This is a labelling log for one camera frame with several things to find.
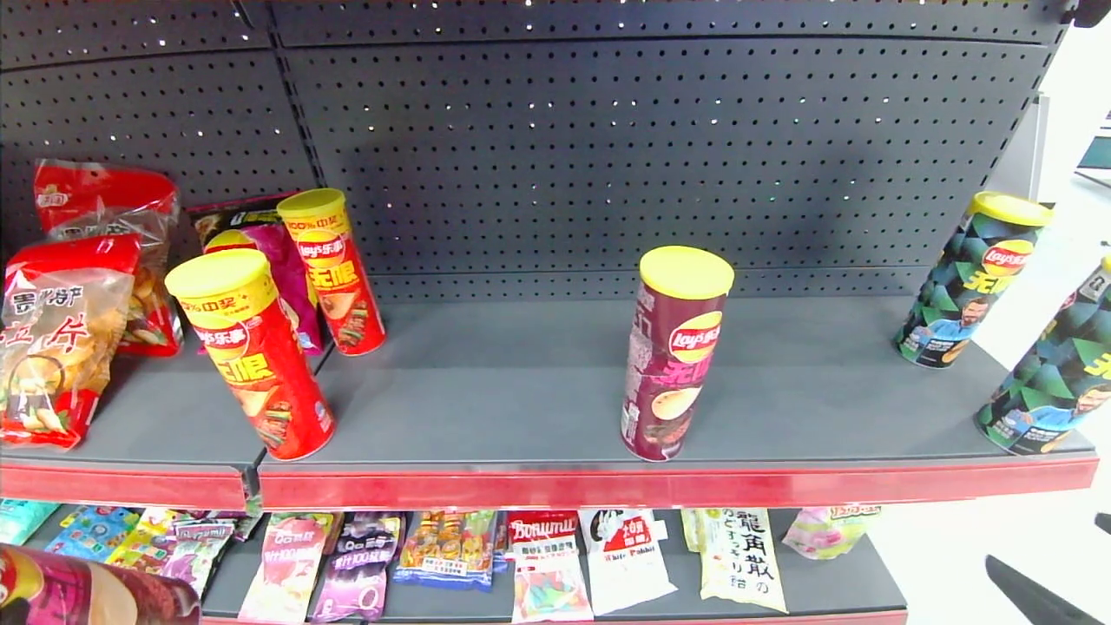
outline packaged snack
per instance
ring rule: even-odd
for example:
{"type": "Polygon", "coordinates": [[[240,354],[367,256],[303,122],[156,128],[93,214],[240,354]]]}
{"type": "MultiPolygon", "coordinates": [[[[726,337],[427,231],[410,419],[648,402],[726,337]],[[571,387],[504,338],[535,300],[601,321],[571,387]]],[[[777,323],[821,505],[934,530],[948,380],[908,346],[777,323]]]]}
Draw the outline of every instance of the packaged snack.
{"type": "Polygon", "coordinates": [[[719,597],[788,614],[764,508],[701,508],[703,599],[719,597]]]}
{"type": "Polygon", "coordinates": [[[127,508],[80,506],[66,517],[62,532],[44,551],[93,562],[104,562],[123,544],[139,515],[127,508]]]}
{"type": "Polygon", "coordinates": [[[397,513],[358,512],[344,515],[336,553],[324,566],[324,584],[312,614],[313,623],[356,617],[378,621],[386,606],[386,566],[401,541],[397,513]]]}
{"type": "Polygon", "coordinates": [[[513,554],[513,623],[593,621],[579,565],[573,512],[508,513],[513,554]]]}
{"type": "Polygon", "coordinates": [[[621,414],[634,455],[669,461],[682,448],[734,274],[722,258],[691,246],[660,246],[640,259],[621,414]]]}
{"type": "Polygon", "coordinates": [[[933,370],[953,364],[999,295],[1034,251],[1053,212],[1033,201],[980,191],[895,334],[903,359],[933,370]]]}
{"type": "Polygon", "coordinates": [[[304,361],[266,254],[226,249],[166,276],[270,455],[303,458],[336,433],[336,420],[304,361]]]}
{"type": "Polygon", "coordinates": [[[180,579],[204,596],[212,567],[236,532],[230,518],[178,521],[173,525],[173,551],[159,575],[180,579]]]}
{"type": "Polygon", "coordinates": [[[354,245],[346,201],[338,189],[313,189],[283,199],[278,213],[320,296],[336,350],[361,356],[386,342],[386,329],[354,245]]]}
{"type": "Polygon", "coordinates": [[[974,419],[1011,454],[1049,454],[1109,401],[1111,254],[1064,300],[974,419]]]}
{"type": "Polygon", "coordinates": [[[506,530],[506,511],[498,512],[498,525],[493,534],[493,572],[503,573],[509,568],[509,532],[506,530]]]}
{"type": "Polygon", "coordinates": [[[4,270],[3,441],[70,450],[84,438],[123,333],[139,236],[23,248],[4,270]]]}
{"type": "Polygon", "coordinates": [[[173,522],[181,516],[167,508],[147,508],[106,564],[157,575],[173,553],[174,543],[169,534],[173,522]]]}
{"type": "Polygon", "coordinates": [[[683,520],[683,541],[687,542],[687,551],[702,553],[702,516],[698,508],[683,508],[679,514],[683,520]]]}
{"type": "Polygon", "coordinates": [[[326,513],[270,515],[262,564],[239,609],[240,621],[304,623],[332,520],[326,513]]]}
{"type": "Polygon", "coordinates": [[[663,523],[651,511],[580,511],[590,568],[594,616],[669,595],[678,588],[668,578],[659,541],[663,523]]]}
{"type": "Polygon", "coordinates": [[[0,545],[0,621],[33,625],[197,625],[197,593],[176,579],[0,545]]]}
{"type": "Polygon", "coordinates": [[[880,506],[802,508],[783,544],[810,560],[833,560],[849,553],[864,536],[880,506]]]}
{"type": "Polygon", "coordinates": [[[248,248],[267,254],[278,294],[297,329],[306,354],[323,353],[317,291],[304,272],[297,245],[278,215],[277,205],[290,193],[198,205],[186,209],[201,239],[204,253],[221,249],[248,248]]]}
{"type": "Polygon", "coordinates": [[[178,190],[153,171],[98,162],[39,160],[34,204],[53,240],[134,233],[142,253],[127,309],[120,354],[173,356],[181,322],[166,294],[170,234],[178,222],[178,190]]]}
{"type": "Polygon", "coordinates": [[[496,516],[496,511],[416,513],[393,581],[489,592],[496,516]]]}
{"type": "Polygon", "coordinates": [[[58,506],[52,502],[0,501],[0,543],[22,545],[58,506]]]}

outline red chip canister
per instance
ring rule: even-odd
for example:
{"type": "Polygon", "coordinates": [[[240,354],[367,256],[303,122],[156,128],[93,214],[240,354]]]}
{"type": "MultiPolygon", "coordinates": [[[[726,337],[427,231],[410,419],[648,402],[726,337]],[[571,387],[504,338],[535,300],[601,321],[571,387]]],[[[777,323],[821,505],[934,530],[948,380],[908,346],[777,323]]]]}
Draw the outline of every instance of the red chip canister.
{"type": "Polygon", "coordinates": [[[344,356],[362,356],[386,342],[386,329],[354,246],[346,202],[339,189],[312,189],[278,202],[278,214],[317,289],[336,349],[344,356]]]}
{"type": "Polygon", "coordinates": [[[271,456],[296,461],[328,443],[336,420],[264,253],[239,248],[198,255],[170,271],[166,286],[271,456]]]}
{"type": "Polygon", "coordinates": [[[621,436],[637,456],[669,461],[682,448],[734,276],[721,256],[691,246],[661,246],[640,259],[621,412],[621,436]]]}

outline metal shelf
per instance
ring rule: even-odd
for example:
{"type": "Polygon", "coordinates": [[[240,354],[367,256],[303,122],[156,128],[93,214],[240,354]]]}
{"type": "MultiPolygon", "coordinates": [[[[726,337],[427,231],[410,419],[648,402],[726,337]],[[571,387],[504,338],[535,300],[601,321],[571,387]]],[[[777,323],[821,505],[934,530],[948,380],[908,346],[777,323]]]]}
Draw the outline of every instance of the metal shelf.
{"type": "MultiPolygon", "coordinates": [[[[261,460],[258,436],[186,332],[182,354],[119,357],[77,448],[0,453],[0,495],[51,502],[243,510],[243,475],[261,460]]],[[[319,366],[323,357],[314,359],[319,366]]]]}
{"type": "MultiPolygon", "coordinates": [[[[679,514],[660,513],[670,538],[661,543],[668,573],[679,591],[657,601],[620,611],[599,622],[652,623],[852,623],[895,625],[907,622],[907,602],[865,538],[852,552],[831,562],[811,562],[777,542],[775,557],[783,578],[790,616],[723,599],[699,598],[699,555],[683,546],[679,514]]],[[[775,536],[782,537],[793,511],[773,511],[775,536]]],[[[236,621],[239,606],[258,569],[262,532],[246,544],[233,545],[217,569],[204,597],[206,623],[236,621]]],[[[588,576],[585,558],[583,573],[588,576]]],[[[456,592],[390,584],[382,623],[506,623],[513,606],[513,576],[494,575],[491,593],[456,592]]]]}
{"type": "Polygon", "coordinates": [[[1005,375],[978,347],[914,367],[907,296],[731,300],[687,447],[643,463],[618,434],[631,301],[394,304],[376,354],[318,374],[341,436],[258,468],[268,510],[750,506],[1084,488],[1079,435],[1014,457],[970,416],[1005,375]]]}

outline lay's logo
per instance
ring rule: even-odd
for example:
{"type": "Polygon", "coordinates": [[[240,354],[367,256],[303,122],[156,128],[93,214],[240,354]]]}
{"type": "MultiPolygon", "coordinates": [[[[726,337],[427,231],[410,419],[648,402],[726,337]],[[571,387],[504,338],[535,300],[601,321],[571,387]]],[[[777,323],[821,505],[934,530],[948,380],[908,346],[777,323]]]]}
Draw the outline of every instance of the lay's logo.
{"type": "Polygon", "coordinates": [[[992,275],[1013,275],[1022,270],[1034,243],[1022,239],[1000,241],[983,252],[983,270],[992,275]]]}
{"type": "Polygon", "coordinates": [[[713,354],[719,334],[721,334],[721,311],[705,312],[704,315],[692,317],[672,331],[668,350],[682,363],[698,363],[713,354]]]}

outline perforated metal panel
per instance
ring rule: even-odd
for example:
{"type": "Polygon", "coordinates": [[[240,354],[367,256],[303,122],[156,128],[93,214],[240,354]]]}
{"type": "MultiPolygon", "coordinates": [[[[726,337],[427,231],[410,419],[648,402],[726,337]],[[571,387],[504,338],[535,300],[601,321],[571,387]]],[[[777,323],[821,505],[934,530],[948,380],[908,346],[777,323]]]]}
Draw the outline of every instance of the perforated metal panel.
{"type": "MultiPolygon", "coordinates": [[[[10,241],[41,236],[31,203],[39,157],[163,171],[183,205],[314,185],[269,51],[26,69],[4,72],[0,87],[10,241]]],[[[198,246],[187,222],[177,233],[184,256],[198,246]]]]}

